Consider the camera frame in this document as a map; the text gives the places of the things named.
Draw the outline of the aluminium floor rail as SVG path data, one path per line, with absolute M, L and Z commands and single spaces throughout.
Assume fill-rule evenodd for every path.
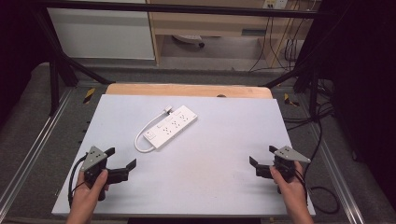
M 318 140 L 318 148 L 324 164 L 329 172 L 332 184 L 335 188 L 341 205 L 344 208 L 346 216 L 350 224 L 365 224 L 365 220 L 361 214 L 361 210 L 347 185 L 344 176 L 341 173 L 324 137 L 320 137 L 322 130 L 318 123 L 310 125 L 312 132 Z
M 74 88 L 67 88 L 64 91 L 59 101 L 59 107 L 55 110 L 53 115 L 47 118 L 46 123 L 38 134 L 38 137 L 35 139 L 27 155 L 23 159 L 21 166 L 11 179 L 5 192 L 0 197 L 0 219 L 5 218 L 8 210 L 15 201 L 15 198 L 20 192 L 23 183 L 25 182 L 27 176 L 30 174 L 35 164 L 35 161 L 38 159 L 43 147 L 46 145 L 53 129 L 55 128 L 61 115 L 63 114 L 64 109 L 66 108 L 73 91 Z

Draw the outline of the white cabinet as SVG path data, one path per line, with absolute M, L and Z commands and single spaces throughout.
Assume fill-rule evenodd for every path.
M 49 15 L 69 57 L 155 58 L 145 12 L 49 8 Z

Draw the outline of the black curtain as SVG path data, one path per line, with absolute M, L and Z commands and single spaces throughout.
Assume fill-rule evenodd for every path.
M 351 147 L 396 207 L 396 0 L 321 0 L 299 59 L 318 59 Z
M 28 0 L 0 0 L 0 125 L 48 58 Z

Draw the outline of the person's right hand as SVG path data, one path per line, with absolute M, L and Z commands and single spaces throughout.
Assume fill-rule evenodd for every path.
M 270 173 L 280 189 L 289 216 L 293 218 L 310 217 L 304 186 L 300 181 L 292 180 L 288 183 L 274 166 L 270 167 Z

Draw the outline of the white power strip under desk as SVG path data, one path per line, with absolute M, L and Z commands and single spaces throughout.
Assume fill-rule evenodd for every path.
M 199 35 L 174 35 L 174 38 L 178 41 L 197 45 L 199 48 L 203 48 L 205 43 Z

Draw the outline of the light wooden desk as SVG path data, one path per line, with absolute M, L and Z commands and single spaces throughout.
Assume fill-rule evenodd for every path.
M 146 0 L 149 4 L 210 7 L 263 8 L 264 0 Z M 284 9 L 307 11 L 309 0 L 288 0 Z M 289 40 L 305 40 L 311 19 L 267 18 L 210 14 L 159 13 L 148 14 L 151 31 L 156 35 L 202 35 L 257 37 L 262 53 L 271 67 L 280 65 L 281 50 Z

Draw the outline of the yellow black tape marker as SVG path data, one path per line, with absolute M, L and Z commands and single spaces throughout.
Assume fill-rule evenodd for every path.
M 290 99 L 290 96 L 287 93 L 284 93 L 284 104 L 285 105 L 300 106 L 300 104 L 298 102 L 293 102 Z
M 86 93 L 86 95 L 85 95 L 85 97 L 84 97 L 84 100 L 83 100 L 83 104 L 88 104 L 88 103 L 90 102 L 90 100 L 91 100 L 91 98 L 92 98 L 94 92 L 95 92 L 95 88 L 90 88 L 90 89 L 87 91 L 87 93 Z

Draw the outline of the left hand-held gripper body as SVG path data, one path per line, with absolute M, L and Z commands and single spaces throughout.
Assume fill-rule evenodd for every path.
M 106 169 L 107 158 L 105 152 L 95 146 L 92 146 L 86 154 L 80 171 L 84 173 L 84 181 L 89 187 L 94 184 L 101 171 Z M 129 172 L 126 170 L 126 166 L 124 168 L 108 169 L 106 184 L 111 185 L 127 181 L 128 176 Z

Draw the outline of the black metal frame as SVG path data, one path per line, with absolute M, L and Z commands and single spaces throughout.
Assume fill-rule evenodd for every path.
M 109 10 L 109 11 L 132 11 L 132 12 L 159 12 L 159 13 L 187 13 L 187 14 L 212 14 L 227 16 L 250 16 L 250 17 L 269 17 L 269 18 L 294 18 L 294 19 L 324 19 L 330 18 L 332 13 L 315 11 L 296 11 L 286 9 L 258 9 L 248 7 L 210 7 L 210 6 L 188 6 L 188 5 L 169 5 L 169 4 L 140 4 L 140 3 L 117 3 L 117 2 L 97 2 L 97 1 L 71 1 L 71 0 L 33 0 L 29 2 L 29 8 L 38 23 L 38 27 L 49 43 L 49 66 L 50 66 L 50 85 L 51 85 L 51 111 L 53 114 L 57 107 L 58 85 L 57 69 L 60 71 L 61 78 L 67 86 L 76 86 L 78 79 L 72 70 L 76 68 L 88 77 L 93 78 L 101 84 L 112 84 L 111 80 L 100 77 L 82 64 L 71 59 L 64 53 L 56 33 L 50 28 L 51 21 L 46 21 L 43 12 L 47 8 L 66 8 L 66 9 L 88 9 L 88 10 Z

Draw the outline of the wooden table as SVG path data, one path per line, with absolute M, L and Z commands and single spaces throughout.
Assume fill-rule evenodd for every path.
M 261 98 L 272 99 L 268 88 L 221 85 L 188 84 L 145 84 L 113 83 L 107 87 L 106 94 L 117 95 L 161 95 L 161 96 L 199 96 L 227 98 Z

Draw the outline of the white wall outlet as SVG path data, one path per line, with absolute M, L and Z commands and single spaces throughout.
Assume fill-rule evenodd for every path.
M 284 9 L 288 0 L 264 0 L 263 8 L 269 9 Z

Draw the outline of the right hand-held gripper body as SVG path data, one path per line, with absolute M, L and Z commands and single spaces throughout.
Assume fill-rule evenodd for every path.
M 310 163 L 311 160 L 288 146 L 279 148 L 274 155 L 275 158 L 273 160 L 274 163 L 273 166 L 281 173 L 283 178 L 289 183 L 294 177 L 296 177 L 300 181 L 300 183 L 305 187 L 304 176 L 301 172 L 297 171 L 294 162 L 299 161 L 299 162 Z M 270 165 L 264 165 L 258 163 L 258 166 L 257 168 L 255 168 L 255 170 L 256 170 L 256 176 L 273 179 L 270 173 Z

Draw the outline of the white power strip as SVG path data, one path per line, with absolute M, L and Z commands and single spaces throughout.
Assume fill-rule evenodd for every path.
M 182 105 L 162 121 L 145 131 L 143 136 L 155 149 L 159 149 L 182 133 L 197 119 L 198 116 L 194 112 Z
M 199 48 L 203 48 L 205 43 L 199 35 L 174 35 L 174 38 L 178 41 L 197 45 Z

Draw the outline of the person's left hand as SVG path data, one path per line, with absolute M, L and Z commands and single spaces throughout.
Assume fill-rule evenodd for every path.
M 102 189 L 106 189 L 108 171 L 102 170 L 96 181 L 91 187 L 84 182 L 84 173 L 78 173 L 78 182 L 70 210 L 70 217 L 78 217 L 80 219 L 89 218 L 98 202 L 99 194 Z

